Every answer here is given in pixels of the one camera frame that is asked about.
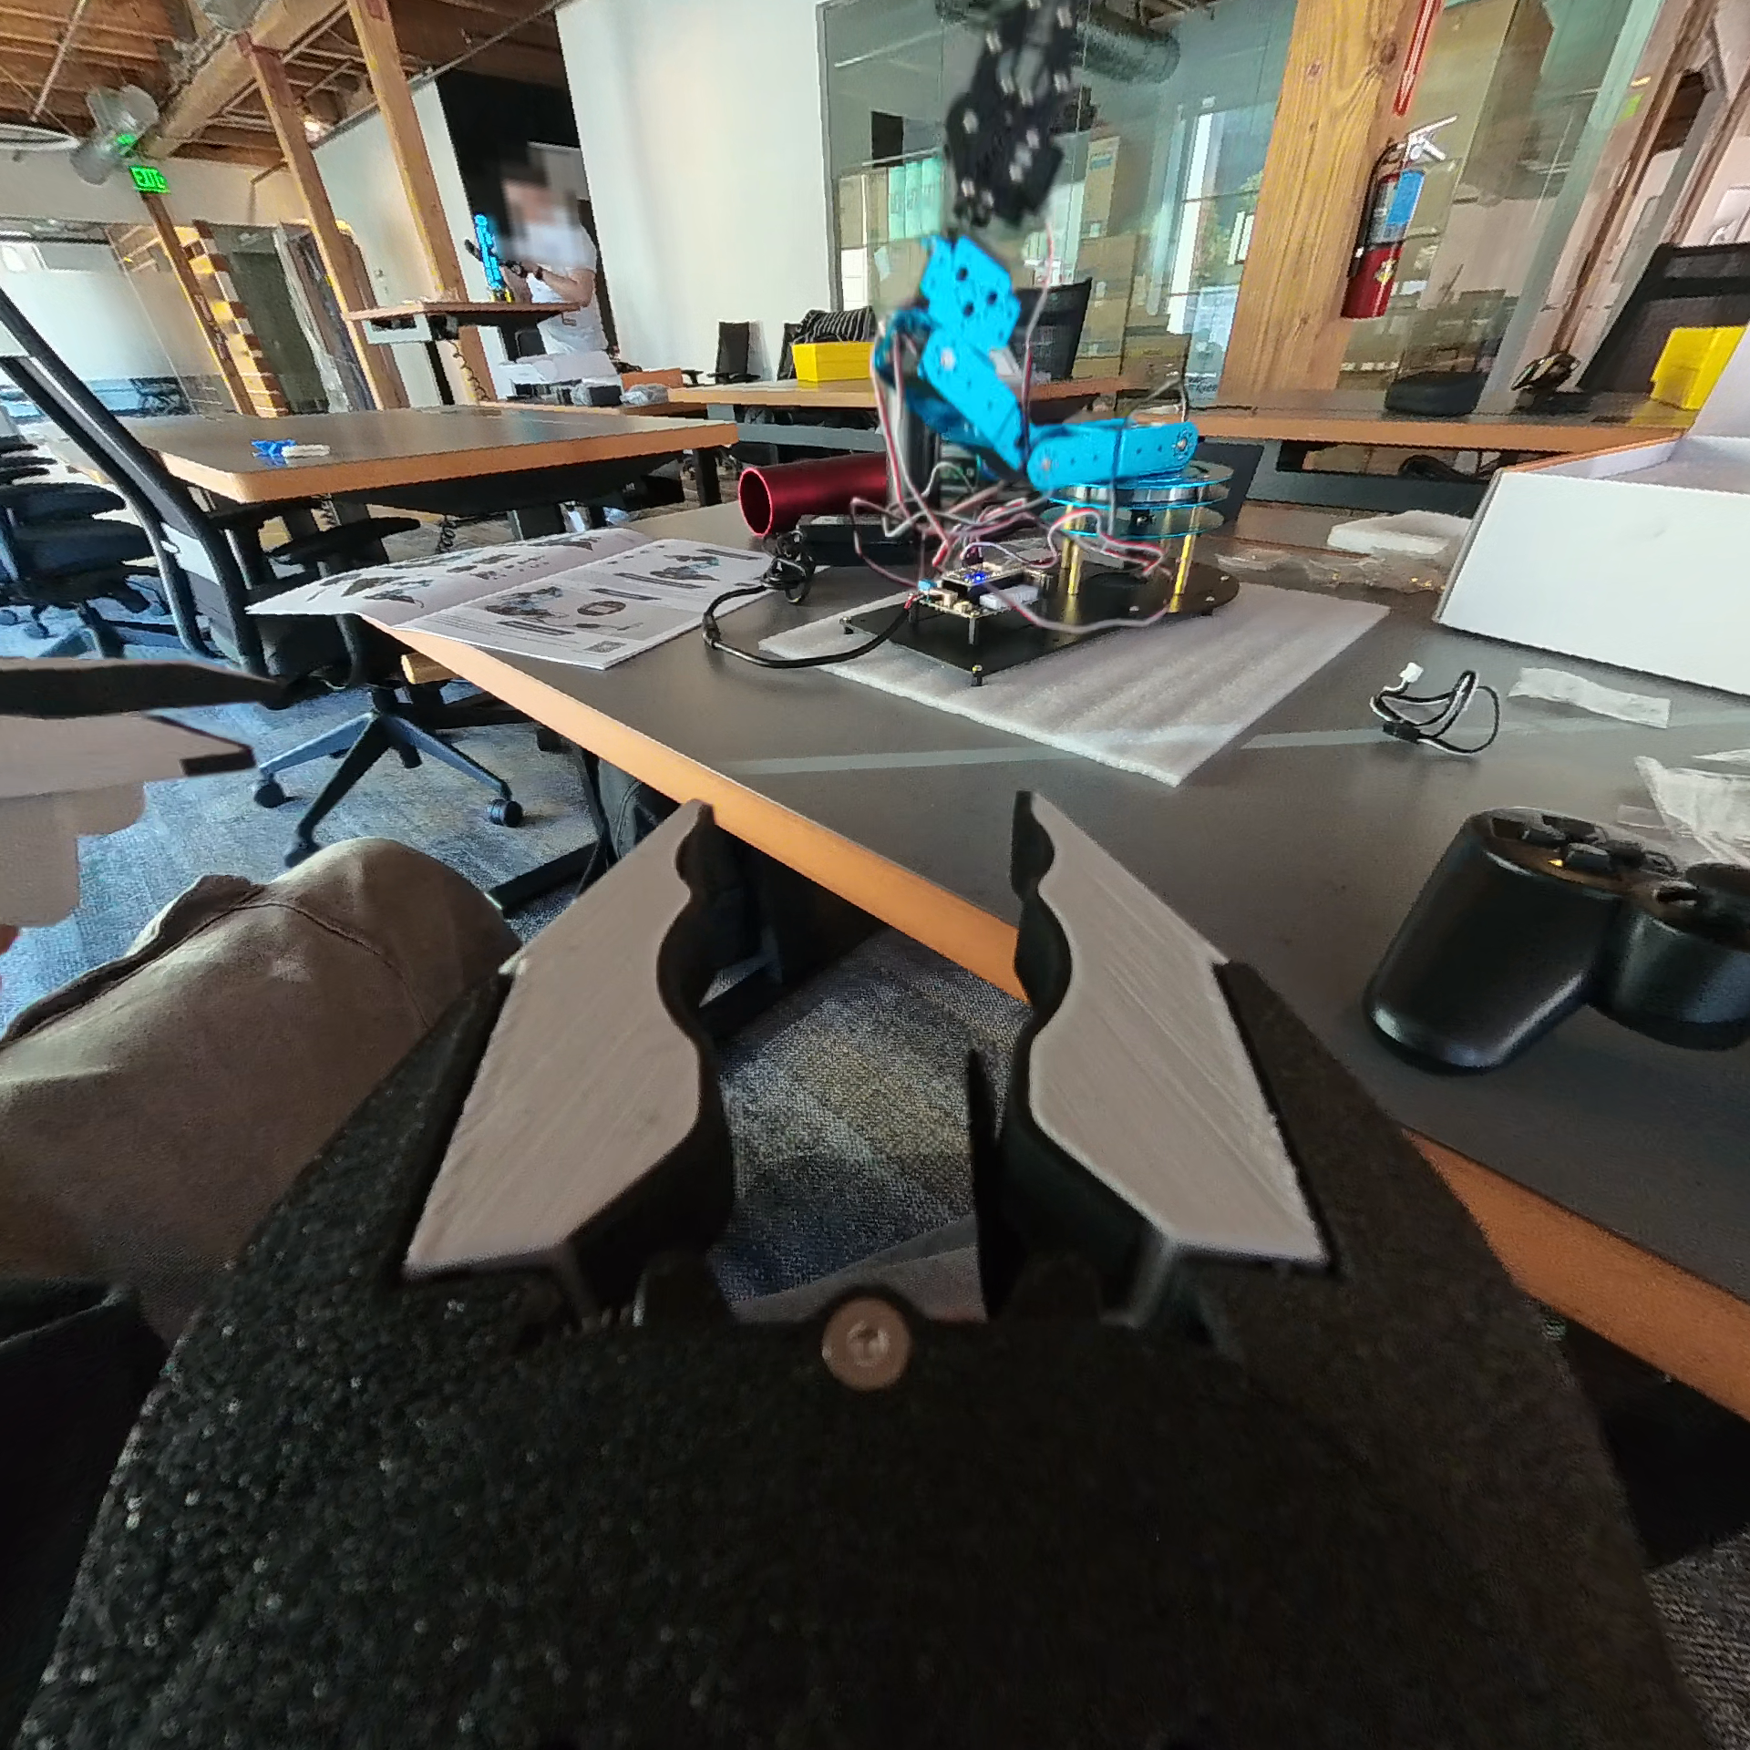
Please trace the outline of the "black office chair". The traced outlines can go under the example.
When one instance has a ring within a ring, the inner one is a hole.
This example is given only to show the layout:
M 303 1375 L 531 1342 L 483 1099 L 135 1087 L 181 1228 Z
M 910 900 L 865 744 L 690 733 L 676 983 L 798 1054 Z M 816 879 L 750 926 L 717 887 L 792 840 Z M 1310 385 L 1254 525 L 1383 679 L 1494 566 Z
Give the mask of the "black office chair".
M 270 628 L 266 616 L 249 616 L 283 597 L 293 581 L 343 580 L 385 559 L 385 535 L 410 530 L 410 517 L 360 517 L 329 530 L 303 530 L 280 548 L 261 543 L 261 524 L 277 506 L 203 508 L 191 492 L 148 454 L 123 419 L 77 376 L 43 329 L 0 299 L 3 334 L 18 355 L 3 355 L 3 375 L 49 411 L 49 419 L 93 462 L 108 483 L 142 517 L 167 611 L 181 642 L 203 658 L 219 654 L 261 679 L 338 679 L 367 691 L 367 710 L 277 759 L 258 766 L 252 804 L 283 808 L 280 768 L 338 754 L 338 774 L 309 804 L 293 826 L 283 863 L 317 854 L 317 819 L 378 766 L 395 754 L 414 768 L 424 754 L 487 783 L 490 819 L 519 826 L 521 808 L 507 777 L 490 774 L 478 754 L 459 752 L 459 733 L 521 724 L 519 710 L 487 693 L 443 698 L 443 688 L 414 688 L 400 674 L 400 647 L 367 628 L 360 616 L 293 616 Z
M 43 611 L 64 606 L 100 625 L 93 604 L 128 616 L 158 616 L 154 586 L 142 586 L 148 530 L 128 517 L 119 492 L 53 478 L 49 454 L 18 436 L 0 439 L 0 621 L 49 639 Z

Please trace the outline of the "clear zip bag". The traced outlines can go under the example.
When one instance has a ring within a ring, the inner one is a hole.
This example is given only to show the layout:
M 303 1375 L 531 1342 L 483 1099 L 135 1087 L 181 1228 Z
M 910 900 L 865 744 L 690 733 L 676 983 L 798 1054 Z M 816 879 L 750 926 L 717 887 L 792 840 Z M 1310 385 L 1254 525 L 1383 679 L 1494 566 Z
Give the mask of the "clear zip bag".
M 1652 812 L 1674 840 L 1690 840 L 1703 863 L 1750 868 L 1750 768 L 1729 759 L 1660 766 L 1635 759 Z

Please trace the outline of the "black game controller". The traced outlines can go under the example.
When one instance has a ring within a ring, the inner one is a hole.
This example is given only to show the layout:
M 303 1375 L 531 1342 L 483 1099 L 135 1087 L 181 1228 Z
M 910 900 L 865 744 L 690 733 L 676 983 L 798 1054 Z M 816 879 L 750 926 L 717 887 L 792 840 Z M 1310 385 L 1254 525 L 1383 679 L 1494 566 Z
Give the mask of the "black game controller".
M 1542 808 L 1465 816 L 1366 980 L 1373 1032 L 1494 1075 L 1583 1007 L 1680 1052 L 1745 1047 L 1750 872 Z

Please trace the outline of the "red fire extinguisher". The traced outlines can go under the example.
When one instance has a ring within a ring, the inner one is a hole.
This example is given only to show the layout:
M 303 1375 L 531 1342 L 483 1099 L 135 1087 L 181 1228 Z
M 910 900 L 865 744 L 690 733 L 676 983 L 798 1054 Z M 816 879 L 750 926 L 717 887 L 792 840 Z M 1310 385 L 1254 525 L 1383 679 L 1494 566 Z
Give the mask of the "red fire extinguisher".
M 1424 174 L 1411 170 L 1411 143 L 1392 138 L 1373 165 L 1358 237 L 1348 254 L 1343 304 L 1338 304 L 1343 320 L 1373 320 L 1392 307 L 1392 283 L 1407 256 L 1421 192 L 1424 192 Z

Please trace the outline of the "white foam sheet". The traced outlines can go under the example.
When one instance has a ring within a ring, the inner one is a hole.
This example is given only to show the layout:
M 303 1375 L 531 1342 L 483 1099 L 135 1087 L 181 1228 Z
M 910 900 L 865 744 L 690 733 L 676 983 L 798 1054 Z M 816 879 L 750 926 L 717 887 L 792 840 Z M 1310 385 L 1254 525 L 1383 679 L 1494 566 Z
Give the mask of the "white foam sheet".
M 980 730 L 1179 783 L 1259 716 L 1358 642 L 1383 604 L 1243 581 L 1227 606 L 1187 625 L 1112 628 L 987 675 L 980 688 L 897 639 L 829 665 L 750 665 L 758 679 L 847 675 Z

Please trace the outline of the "small clear plastic bag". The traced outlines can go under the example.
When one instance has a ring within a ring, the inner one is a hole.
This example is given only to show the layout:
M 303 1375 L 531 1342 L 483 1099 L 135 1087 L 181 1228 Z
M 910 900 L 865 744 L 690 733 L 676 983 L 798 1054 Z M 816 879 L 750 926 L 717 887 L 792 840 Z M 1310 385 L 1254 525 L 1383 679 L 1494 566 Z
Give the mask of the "small clear plastic bag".
M 1565 665 L 1523 665 L 1509 693 L 1565 706 L 1565 710 L 1583 710 L 1583 716 L 1597 716 L 1597 717 L 1637 724 L 1637 730 L 1659 730 L 1659 733 L 1670 730 L 1670 698 L 1668 693 L 1599 688 L 1599 679 L 1589 679 L 1589 675 L 1565 674 Z

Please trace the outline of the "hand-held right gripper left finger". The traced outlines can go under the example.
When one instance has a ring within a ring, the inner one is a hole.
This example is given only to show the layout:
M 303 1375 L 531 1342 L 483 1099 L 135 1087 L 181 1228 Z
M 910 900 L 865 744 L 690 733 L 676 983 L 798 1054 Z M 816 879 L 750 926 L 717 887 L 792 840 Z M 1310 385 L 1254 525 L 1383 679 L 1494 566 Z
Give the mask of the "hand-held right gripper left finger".
M 731 1139 L 701 1021 L 714 840 L 714 812 L 681 804 L 514 955 L 408 1280 L 539 1269 L 609 1313 L 730 1228 Z

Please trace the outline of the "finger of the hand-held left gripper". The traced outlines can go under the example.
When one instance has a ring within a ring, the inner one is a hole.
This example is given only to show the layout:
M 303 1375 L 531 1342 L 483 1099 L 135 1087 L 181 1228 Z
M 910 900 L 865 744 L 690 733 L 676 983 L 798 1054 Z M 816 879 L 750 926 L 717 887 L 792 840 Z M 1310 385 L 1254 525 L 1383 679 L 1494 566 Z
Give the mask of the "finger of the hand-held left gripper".
M 280 706 L 283 679 L 212 663 L 3 663 L 0 716 L 158 716 Z
M 146 816 L 146 783 L 252 768 L 252 748 L 164 716 L 3 717 L 0 926 L 49 927 L 79 906 L 79 840 Z

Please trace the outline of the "person's black top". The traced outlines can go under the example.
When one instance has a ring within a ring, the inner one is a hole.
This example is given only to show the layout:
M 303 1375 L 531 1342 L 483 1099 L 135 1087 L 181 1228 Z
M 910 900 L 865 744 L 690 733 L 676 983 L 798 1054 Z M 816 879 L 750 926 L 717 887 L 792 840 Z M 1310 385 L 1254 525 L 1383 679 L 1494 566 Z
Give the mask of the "person's black top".
M 164 1356 L 128 1287 L 0 1283 L 0 1746 L 13 1746 L 58 1650 L 93 1518 Z

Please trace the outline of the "wooden pillar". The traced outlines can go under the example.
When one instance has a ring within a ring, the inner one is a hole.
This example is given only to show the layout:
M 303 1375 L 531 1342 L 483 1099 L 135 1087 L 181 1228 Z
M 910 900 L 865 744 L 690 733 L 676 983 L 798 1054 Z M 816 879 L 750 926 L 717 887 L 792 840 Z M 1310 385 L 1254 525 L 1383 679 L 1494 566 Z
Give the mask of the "wooden pillar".
M 1348 247 L 1421 55 L 1421 14 L 1416 0 L 1297 3 L 1219 404 L 1285 404 L 1338 382 Z

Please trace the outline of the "wooden office desk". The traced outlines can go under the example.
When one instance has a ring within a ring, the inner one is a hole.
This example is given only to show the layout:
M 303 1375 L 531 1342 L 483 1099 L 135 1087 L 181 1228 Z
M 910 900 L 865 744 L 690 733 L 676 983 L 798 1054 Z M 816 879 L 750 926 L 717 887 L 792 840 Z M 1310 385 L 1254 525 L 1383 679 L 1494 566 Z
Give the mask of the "wooden office desk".
M 731 424 L 731 444 L 883 454 L 878 427 L 827 424 L 829 411 L 878 411 L 871 382 L 704 382 L 666 385 L 654 415 Z M 1631 411 L 1530 415 L 1477 411 L 1463 419 L 1416 419 L 1383 411 L 1376 398 L 1331 394 L 1290 404 L 1203 404 L 1191 411 L 1201 436 L 1235 444 L 1302 448 L 1451 448 L 1451 454 L 1606 454 L 1635 444 L 1670 444 L 1690 427 L 1686 411 L 1631 402 Z
M 585 404 L 410 404 L 283 419 L 123 419 L 167 478 L 212 506 L 385 506 L 441 517 L 514 517 L 562 530 L 562 506 L 602 506 L 681 454 L 731 448 L 731 419 L 666 419 Z

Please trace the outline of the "white cardboard box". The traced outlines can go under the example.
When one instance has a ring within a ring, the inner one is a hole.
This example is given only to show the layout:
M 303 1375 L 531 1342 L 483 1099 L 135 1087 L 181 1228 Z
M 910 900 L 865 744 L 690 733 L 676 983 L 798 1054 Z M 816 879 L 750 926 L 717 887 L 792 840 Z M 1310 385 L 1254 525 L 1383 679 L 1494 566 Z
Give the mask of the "white cardboard box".
M 1680 436 L 1499 471 L 1432 621 L 1745 693 L 1750 444 Z

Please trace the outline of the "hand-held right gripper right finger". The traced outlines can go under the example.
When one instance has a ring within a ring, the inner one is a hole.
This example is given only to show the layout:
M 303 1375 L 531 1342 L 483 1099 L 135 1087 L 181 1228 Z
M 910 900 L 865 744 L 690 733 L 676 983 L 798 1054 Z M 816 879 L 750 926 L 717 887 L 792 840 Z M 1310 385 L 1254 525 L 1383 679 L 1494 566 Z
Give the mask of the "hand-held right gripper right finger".
M 1331 1269 L 1227 955 L 1043 795 L 1007 850 L 1028 1026 L 980 1123 L 988 1318 L 1157 1323 L 1215 1266 Z

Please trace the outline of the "printed instruction manual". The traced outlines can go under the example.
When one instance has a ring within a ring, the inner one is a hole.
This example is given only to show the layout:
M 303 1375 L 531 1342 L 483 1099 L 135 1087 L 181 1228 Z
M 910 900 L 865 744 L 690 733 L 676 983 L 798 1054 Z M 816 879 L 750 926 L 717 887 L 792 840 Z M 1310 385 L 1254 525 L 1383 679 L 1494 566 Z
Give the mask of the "printed instruction manual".
M 758 586 L 767 569 L 767 551 L 632 525 L 574 530 L 314 580 L 252 604 L 252 621 L 366 616 L 393 628 L 410 625 L 471 647 L 602 674 L 701 628 L 714 597 Z

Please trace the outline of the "red metal tube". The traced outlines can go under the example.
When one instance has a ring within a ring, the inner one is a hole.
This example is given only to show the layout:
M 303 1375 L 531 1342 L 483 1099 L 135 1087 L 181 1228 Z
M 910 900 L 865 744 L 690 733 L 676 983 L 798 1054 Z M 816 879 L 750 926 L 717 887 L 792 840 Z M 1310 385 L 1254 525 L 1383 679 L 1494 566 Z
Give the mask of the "red metal tube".
M 883 454 L 816 454 L 736 471 L 736 515 L 758 543 L 791 535 L 807 517 L 847 517 L 853 501 L 889 506 Z

